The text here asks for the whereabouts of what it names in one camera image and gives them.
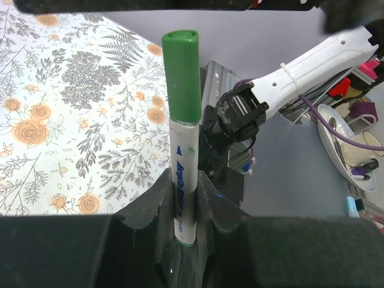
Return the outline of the green pen cap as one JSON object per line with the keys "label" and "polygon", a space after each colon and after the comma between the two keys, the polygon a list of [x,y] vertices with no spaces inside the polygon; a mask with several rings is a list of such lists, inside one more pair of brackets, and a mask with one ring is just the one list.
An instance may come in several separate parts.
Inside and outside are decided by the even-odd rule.
{"label": "green pen cap", "polygon": [[195,30],[173,31],[161,43],[170,118],[196,125],[202,117],[199,35]]}

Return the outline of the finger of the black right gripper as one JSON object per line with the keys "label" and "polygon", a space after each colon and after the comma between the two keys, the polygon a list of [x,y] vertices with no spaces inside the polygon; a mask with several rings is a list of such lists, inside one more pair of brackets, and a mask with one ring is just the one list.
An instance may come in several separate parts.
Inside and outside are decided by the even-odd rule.
{"label": "finger of the black right gripper", "polygon": [[16,8],[29,14],[110,11],[210,10],[308,11],[320,1],[300,0],[15,0]]}

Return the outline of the white marker pen green tip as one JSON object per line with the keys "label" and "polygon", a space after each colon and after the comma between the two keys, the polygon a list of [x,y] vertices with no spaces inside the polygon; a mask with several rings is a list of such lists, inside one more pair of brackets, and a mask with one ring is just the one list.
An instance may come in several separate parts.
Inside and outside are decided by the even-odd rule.
{"label": "white marker pen green tip", "polygon": [[199,126],[169,121],[174,232],[190,247],[196,238]]}

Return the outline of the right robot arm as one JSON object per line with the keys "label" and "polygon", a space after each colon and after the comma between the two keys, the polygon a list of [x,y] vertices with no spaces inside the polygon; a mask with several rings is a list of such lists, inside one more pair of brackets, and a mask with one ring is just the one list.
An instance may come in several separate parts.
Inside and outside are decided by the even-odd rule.
{"label": "right robot arm", "polygon": [[[298,1],[16,1],[28,14],[147,10],[300,10]],[[301,93],[332,75],[367,62],[377,49],[367,29],[383,17],[382,1],[328,1],[324,30],[328,38],[275,72],[250,80],[224,95],[219,117],[223,131],[241,140]],[[183,139],[201,117],[198,98],[199,36],[194,30],[166,33],[162,38],[170,118],[177,126],[172,143]]]}

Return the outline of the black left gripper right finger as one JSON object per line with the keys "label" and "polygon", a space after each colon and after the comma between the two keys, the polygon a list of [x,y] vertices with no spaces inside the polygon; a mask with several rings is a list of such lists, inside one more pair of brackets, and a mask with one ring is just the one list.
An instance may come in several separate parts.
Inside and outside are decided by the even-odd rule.
{"label": "black left gripper right finger", "polygon": [[360,218],[252,217],[199,173],[203,287],[382,287],[383,234]]}

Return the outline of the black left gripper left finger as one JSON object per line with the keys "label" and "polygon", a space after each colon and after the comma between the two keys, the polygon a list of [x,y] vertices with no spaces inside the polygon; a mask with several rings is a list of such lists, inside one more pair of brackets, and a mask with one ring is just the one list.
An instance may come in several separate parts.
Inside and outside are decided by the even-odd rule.
{"label": "black left gripper left finger", "polygon": [[2,287],[167,287],[172,181],[114,214],[1,217]]}

